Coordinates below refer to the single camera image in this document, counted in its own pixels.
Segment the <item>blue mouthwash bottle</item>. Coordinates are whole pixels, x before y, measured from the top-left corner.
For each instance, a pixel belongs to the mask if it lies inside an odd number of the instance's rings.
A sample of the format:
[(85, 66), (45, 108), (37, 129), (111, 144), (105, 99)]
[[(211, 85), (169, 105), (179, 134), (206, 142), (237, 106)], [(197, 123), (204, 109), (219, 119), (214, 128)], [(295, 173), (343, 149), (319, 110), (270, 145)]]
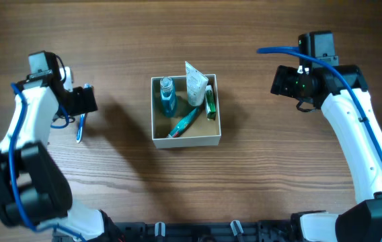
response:
[(172, 118), (177, 110), (176, 86), (170, 77), (163, 77), (160, 80), (160, 94), (163, 113), (166, 117)]

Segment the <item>green white small box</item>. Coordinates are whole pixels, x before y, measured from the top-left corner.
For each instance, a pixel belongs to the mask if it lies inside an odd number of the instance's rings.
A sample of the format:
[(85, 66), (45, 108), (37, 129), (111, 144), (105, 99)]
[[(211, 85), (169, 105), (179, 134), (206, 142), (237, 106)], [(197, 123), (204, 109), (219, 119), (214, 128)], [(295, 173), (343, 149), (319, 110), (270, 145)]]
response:
[(205, 97), (206, 118), (208, 120), (215, 120), (217, 110), (215, 105), (214, 92), (211, 85), (207, 85), (205, 87), (204, 97)]

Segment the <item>white lotion tube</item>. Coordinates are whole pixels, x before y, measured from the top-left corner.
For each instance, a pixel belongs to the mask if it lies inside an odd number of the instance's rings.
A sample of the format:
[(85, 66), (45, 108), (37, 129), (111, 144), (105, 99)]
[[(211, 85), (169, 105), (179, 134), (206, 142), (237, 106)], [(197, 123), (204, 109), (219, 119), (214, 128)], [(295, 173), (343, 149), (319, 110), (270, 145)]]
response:
[(204, 92), (208, 84), (208, 77), (203, 75), (188, 62), (185, 62), (185, 68), (188, 103), (191, 106), (200, 106), (204, 101)]

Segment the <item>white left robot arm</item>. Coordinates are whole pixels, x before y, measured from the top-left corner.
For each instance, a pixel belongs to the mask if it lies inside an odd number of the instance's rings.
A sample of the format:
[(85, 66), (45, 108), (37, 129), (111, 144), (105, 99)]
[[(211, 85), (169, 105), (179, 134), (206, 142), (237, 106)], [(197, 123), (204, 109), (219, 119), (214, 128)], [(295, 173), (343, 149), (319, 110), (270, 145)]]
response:
[(71, 188), (47, 151), (57, 112), (69, 112), (48, 85), (12, 84), (15, 111), (0, 142), (0, 220), (34, 233), (60, 231), (76, 241), (106, 235), (107, 216), (73, 199)]

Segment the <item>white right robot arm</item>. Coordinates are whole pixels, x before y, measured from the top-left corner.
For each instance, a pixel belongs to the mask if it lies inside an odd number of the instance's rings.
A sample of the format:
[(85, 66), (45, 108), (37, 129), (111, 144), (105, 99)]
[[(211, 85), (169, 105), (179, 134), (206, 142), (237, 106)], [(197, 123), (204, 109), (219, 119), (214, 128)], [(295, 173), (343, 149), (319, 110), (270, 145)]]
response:
[(291, 217), (297, 241), (382, 241), (382, 131), (356, 65), (331, 69), (279, 66), (271, 92), (321, 110), (344, 153), (356, 205), (342, 214), (309, 211)]

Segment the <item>teal red toothpaste tube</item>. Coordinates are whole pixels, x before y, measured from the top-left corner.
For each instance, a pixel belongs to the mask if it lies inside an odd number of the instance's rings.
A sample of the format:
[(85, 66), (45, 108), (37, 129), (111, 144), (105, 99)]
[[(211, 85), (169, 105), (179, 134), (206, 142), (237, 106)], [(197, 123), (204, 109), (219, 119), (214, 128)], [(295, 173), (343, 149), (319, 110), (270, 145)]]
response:
[(169, 132), (167, 135), (168, 138), (178, 138), (187, 131), (189, 126), (197, 119), (198, 115), (201, 113), (202, 108), (196, 107), (184, 118), (182, 118)]

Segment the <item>blue white toothbrush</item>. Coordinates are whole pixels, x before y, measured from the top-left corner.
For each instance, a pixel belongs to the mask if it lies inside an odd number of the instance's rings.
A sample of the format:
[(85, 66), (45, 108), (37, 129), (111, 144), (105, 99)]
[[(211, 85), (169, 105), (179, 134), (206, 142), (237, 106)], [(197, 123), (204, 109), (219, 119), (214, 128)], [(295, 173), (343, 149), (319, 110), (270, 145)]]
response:
[(80, 115), (79, 126), (78, 126), (78, 129), (77, 129), (77, 136), (76, 136), (76, 142), (77, 143), (80, 143), (82, 141), (82, 138), (83, 138), (83, 129), (84, 129), (84, 126), (85, 126), (86, 118), (87, 118), (87, 113), (84, 113), (84, 114)]

